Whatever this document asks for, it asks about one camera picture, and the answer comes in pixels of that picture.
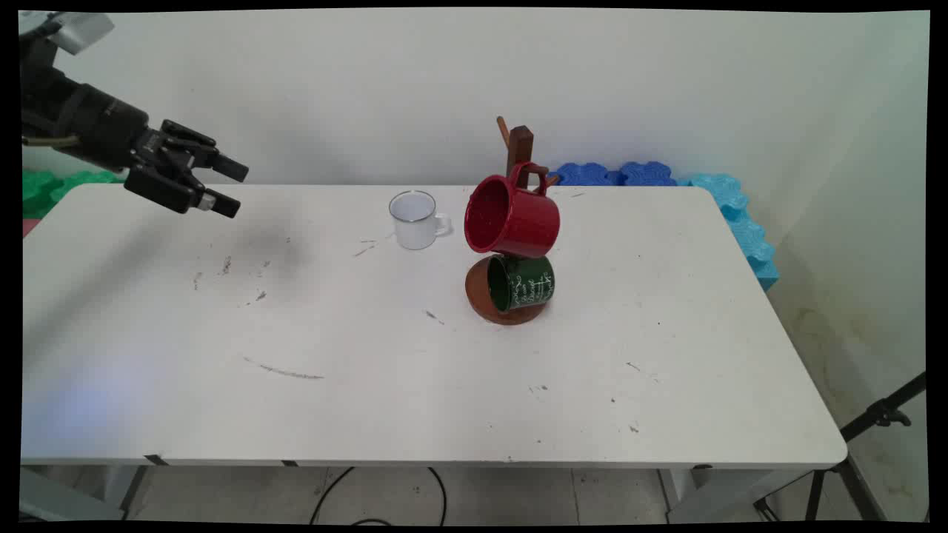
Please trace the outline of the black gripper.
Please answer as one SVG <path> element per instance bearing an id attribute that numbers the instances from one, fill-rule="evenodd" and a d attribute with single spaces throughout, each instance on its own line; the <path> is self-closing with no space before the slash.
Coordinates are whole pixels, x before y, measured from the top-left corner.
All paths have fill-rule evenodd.
<path id="1" fill-rule="evenodd" d="M 195 168 L 243 182 L 250 169 L 224 155 L 216 140 L 165 119 L 149 128 L 149 115 L 54 67 L 56 54 L 79 54 L 99 35 L 21 37 L 21 134 L 109 171 L 130 169 L 124 188 L 183 215 L 210 210 L 234 218 L 241 202 L 197 180 Z M 148 152 L 140 154 L 142 141 Z"/>

